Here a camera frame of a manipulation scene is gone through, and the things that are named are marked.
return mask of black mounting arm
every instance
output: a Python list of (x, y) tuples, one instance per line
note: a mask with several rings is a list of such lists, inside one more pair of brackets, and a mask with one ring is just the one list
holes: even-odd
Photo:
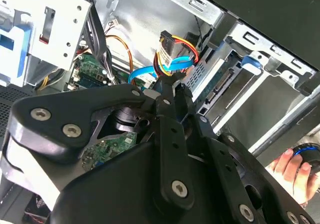
[[(52, 204), (53, 224), (313, 224), (232, 134), (213, 133), (190, 90), (173, 90), (178, 79), (160, 77), (146, 92), (122, 84), (18, 101), (0, 162), (5, 177)], [(138, 133), (134, 148), (65, 178), (85, 147), (124, 131)], [(41, 180), (31, 179), (35, 169)], [(41, 181), (47, 189), (35, 188)]]

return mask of screw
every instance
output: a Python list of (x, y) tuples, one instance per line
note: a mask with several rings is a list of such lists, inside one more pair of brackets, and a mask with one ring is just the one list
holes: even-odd
[(292, 212), (287, 212), (286, 214), (288, 215), (288, 218), (290, 219), (290, 221), (293, 224), (299, 224), (298, 219), (296, 218), (296, 216)]
[(171, 103), (170, 103), (168, 100), (166, 100), (166, 99), (164, 99), (163, 101), (164, 101), (164, 103), (166, 103), (167, 105), (170, 105), (170, 104), (171, 104)]
[(249, 222), (252, 223), (252, 222), (254, 221), (254, 219), (255, 219), (254, 214), (252, 213), (251, 209), (248, 208), (246, 205), (241, 204), (241, 205), (239, 206), (239, 210), (240, 210), (242, 216), (243, 216), (245, 219), (247, 219)]
[(204, 116), (201, 116), (200, 119), (201, 119), (201, 121), (203, 121), (204, 123), (207, 122), (207, 119), (206, 119)]
[(77, 138), (81, 135), (81, 128), (76, 124), (66, 124), (62, 129), (63, 133), (70, 138)]
[(132, 93), (133, 93), (135, 96), (140, 96), (140, 93), (139, 93), (138, 91), (132, 90)]
[(302, 219), (304, 224), (310, 224), (310, 222), (308, 221), (308, 219), (305, 216), (300, 215), (300, 218)]
[(30, 115), (38, 121), (46, 121), (51, 117), (51, 113), (44, 108), (35, 108), (31, 111)]
[(235, 139), (233, 138), (233, 136), (228, 135), (228, 139), (233, 143), (235, 142)]
[(175, 180), (171, 185), (172, 191), (177, 194), (180, 198), (185, 198), (188, 194), (187, 187), (181, 181)]

